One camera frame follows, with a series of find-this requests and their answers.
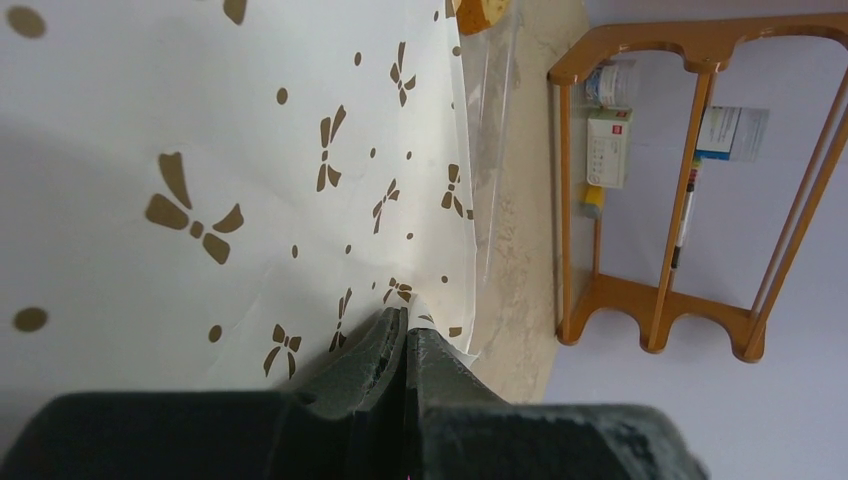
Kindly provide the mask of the white patterned paper bag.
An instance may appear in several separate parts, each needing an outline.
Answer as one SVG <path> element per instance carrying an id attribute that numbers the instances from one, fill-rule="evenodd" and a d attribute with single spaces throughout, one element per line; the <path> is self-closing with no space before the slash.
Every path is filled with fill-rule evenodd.
<path id="1" fill-rule="evenodd" d="M 387 307 L 462 353 L 450 1 L 5 1 L 1 446 L 78 391 L 304 382 Z"/>

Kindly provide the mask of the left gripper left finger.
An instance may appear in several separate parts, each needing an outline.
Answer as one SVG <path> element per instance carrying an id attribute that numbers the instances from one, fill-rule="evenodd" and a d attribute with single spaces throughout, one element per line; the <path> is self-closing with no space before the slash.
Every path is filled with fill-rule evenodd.
<path id="1" fill-rule="evenodd" d="M 402 477 L 407 329 L 407 309 L 385 309 L 359 343 L 291 391 L 294 479 Z"/>

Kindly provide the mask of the fake croissant tan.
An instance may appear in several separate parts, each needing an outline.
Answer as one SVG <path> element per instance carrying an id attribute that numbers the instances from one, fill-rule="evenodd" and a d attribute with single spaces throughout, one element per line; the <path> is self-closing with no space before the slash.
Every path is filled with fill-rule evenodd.
<path id="1" fill-rule="evenodd" d="M 510 4 L 510 0 L 455 1 L 459 32 L 474 35 L 493 27 L 506 14 Z"/>

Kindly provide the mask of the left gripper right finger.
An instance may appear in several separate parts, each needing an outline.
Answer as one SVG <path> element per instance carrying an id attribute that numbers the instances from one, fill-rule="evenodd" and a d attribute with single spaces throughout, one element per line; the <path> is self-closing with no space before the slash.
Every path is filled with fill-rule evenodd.
<path id="1" fill-rule="evenodd" d="M 504 405 L 451 351 L 452 345 L 429 328 L 406 334 L 404 399 L 404 468 L 411 479 L 422 479 L 422 427 L 425 412 L 435 406 Z"/>

